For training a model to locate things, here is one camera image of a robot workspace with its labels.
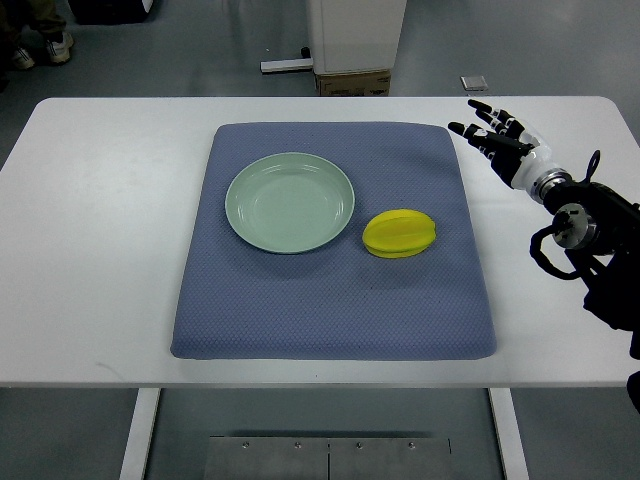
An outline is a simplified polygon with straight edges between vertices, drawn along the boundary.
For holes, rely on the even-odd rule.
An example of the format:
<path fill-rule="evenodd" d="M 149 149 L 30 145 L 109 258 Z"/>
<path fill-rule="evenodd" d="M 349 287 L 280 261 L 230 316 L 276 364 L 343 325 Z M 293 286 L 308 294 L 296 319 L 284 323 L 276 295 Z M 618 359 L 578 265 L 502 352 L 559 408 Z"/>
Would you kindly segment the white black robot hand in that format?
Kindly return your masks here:
<path fill-rule="evenodd" d="M 467 104 L 485 125 L 449 122 L 447 128 L 482 154 L 510 188 L 530 188 L 533 182 L 526 185 L 523 176 L 536 163 L 533 154 L 543 152 L 543 142 L 506 110 L 476 99 Z"/>

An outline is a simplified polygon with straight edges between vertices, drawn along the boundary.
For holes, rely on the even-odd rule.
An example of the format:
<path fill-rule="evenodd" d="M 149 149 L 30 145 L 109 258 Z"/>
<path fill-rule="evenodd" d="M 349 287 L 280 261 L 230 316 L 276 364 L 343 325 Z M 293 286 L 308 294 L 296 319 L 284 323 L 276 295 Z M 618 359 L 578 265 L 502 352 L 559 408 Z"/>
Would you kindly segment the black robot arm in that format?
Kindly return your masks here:
<path fill-rule="evenodd" d="M 551 224 L 536 232 L 529 253 L 546 273 L 583 281 L 583 308 L 614 330 L 631 334 L 629 355 L 639 358 L 639 205 L 592 177 L 595 151 L 585 178 L 565 172 L 542 185 Z"/>

